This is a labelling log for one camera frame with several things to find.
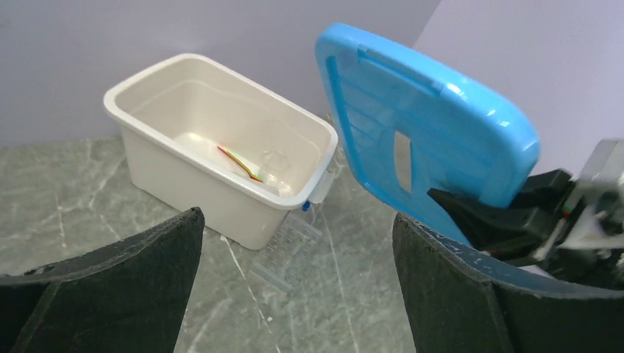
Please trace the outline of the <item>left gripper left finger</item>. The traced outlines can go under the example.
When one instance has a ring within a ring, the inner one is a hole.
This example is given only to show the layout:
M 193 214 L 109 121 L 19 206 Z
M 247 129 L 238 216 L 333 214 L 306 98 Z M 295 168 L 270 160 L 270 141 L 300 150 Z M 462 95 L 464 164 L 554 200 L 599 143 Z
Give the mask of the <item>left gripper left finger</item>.
M 172 352 L 202 251 L 192 207 L 80 256 L 1 276 L 3 352 Z

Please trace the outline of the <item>blue plastic tray lid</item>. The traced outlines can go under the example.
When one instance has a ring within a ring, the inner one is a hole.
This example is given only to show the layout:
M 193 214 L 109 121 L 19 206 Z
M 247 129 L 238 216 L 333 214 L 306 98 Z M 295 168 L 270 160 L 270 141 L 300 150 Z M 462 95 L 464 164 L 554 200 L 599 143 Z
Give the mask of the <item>blue plastic tray lid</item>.
M 505 208 L 539 159 L 538 133 L 520 108 L 418 51 L 332 24 L 315 56 L 355 179 L 446 238 L 467 244 L 431 188 Z

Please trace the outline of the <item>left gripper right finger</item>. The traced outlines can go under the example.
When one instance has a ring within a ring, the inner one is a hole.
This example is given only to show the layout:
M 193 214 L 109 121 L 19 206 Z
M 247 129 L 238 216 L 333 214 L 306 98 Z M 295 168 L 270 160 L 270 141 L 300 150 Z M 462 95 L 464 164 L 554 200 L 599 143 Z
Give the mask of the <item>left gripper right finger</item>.
M 418 352 L 621 352 L 623 292 L 503 263 L 398 213 L 394 263 Z

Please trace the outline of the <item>white plastic bin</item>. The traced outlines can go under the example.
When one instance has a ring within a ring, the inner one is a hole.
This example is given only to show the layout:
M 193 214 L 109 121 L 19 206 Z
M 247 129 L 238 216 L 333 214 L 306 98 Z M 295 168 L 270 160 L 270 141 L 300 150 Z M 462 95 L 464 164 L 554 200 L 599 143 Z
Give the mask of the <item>white plastic bin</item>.
M 338 145 L 323 118 L 200 54 L 156 63 L 110 88 L 132 183 L 262 249 L 286 215 L 323 201 Z

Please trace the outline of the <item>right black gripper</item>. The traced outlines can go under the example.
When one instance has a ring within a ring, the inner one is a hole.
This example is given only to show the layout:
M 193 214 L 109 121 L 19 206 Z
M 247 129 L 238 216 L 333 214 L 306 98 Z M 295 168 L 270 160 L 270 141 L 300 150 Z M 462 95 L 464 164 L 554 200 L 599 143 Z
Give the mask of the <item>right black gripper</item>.
M 574 187 L 564 169 L 533 175 L 507 208 L 435 188 L 428 195 L 478 251 L 520 259 L 536 249 L 536 263 L 552 277 L 623 286 L 621 138 L 596 145 Z

